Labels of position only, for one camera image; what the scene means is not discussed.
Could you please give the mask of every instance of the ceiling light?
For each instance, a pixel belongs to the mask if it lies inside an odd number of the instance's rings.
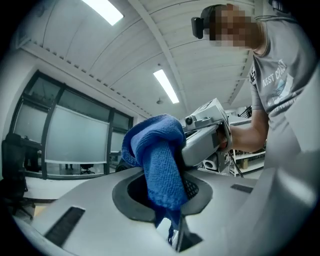
[[[163,89],[165,90],[166,94],[168,94],[170,100],[172,101],[172,103],[178,103],[179,100],[177,98],[177,95],[174,91],[174,89],[172,88],[165,72],[160,69],[157,72],[153,73],[155,78],[159,81],[160,85],[163,87]]]
[[[108,0],[82,0],[113,26],[124,16]]]

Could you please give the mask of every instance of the person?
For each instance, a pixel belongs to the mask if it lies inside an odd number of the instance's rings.
[[[275,14],[254,20],[233,4],[209,6],[201,13],[203,24],[207,24],[203,35],[210,43],[253,51],[251,126],[230,126],[231,148],[255,152],[266,142],[265,169],[301,151],[285,114],[308,83],[318,60],[300,25],[287,15],[280,16],[279,11]],[[218,132],[218,137],[220,148],[225,148],[224,134]]]

